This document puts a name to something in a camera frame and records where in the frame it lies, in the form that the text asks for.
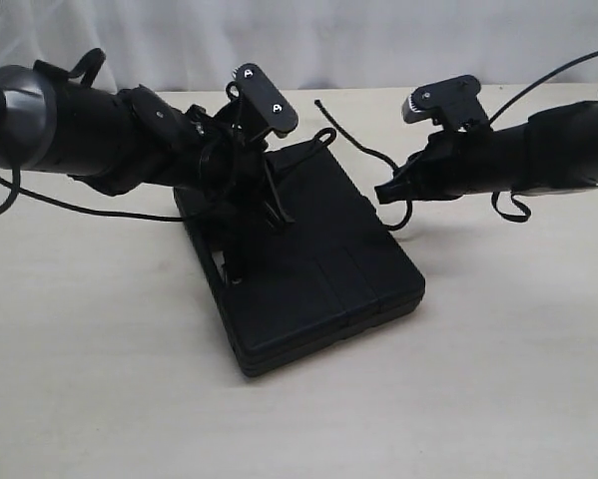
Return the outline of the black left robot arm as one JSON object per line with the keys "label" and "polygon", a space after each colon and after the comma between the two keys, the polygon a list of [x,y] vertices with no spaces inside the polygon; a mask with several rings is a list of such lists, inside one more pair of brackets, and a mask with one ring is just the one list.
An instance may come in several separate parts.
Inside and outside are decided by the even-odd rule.
{"label": "black left robot arm", "polygon": [[103,61],[93,50],[70,70],[0,67],[1,169],[65,175],[110,197],[143,184],[194,191],[199,217],[231,206],[274,230],[292,223],[266,138],[291,133],[299,118],[259,65],[235,69],[228,102],[211,114],[173,107],[142,85],[97,89]]}

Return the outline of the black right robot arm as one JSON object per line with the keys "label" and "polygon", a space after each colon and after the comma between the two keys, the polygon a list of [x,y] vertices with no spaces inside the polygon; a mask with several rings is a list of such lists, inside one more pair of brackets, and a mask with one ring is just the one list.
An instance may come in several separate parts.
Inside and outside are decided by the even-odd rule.
{"label": "black right robot arm", "polygon": [[392,179],[375,187],[382,204],[453,201],[510,192],[543,196],[598,189],[598,100],[535,113],[521,125],[438,132]]}

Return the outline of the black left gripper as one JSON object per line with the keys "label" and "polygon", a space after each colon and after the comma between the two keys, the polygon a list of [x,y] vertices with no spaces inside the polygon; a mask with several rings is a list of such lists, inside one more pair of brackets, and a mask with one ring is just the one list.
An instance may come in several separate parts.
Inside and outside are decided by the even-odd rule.
{"label": "black left gripper", "polygon": [[249,141],[236,113],[232,102],[213,115],[197,104],[186,112],[201,140],[189,163],[196,183],[178,187],[180,215],[186,221],[220,219],[228,224],[250,217],[280,235],[294,219],[282,205],[266,159],[266,137]]}

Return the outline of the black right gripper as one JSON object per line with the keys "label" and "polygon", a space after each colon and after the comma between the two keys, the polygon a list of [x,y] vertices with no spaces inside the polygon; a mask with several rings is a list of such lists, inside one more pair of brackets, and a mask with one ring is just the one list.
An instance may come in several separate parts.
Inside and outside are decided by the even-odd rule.
{"label": "black right gripper", "polygon": [[456,200],[477,194],[467,174],[467,153],[477,140],[476,134],[467,133],[430,135],[423,150],[412,154],[391,180],[374,188],[378,202]]}

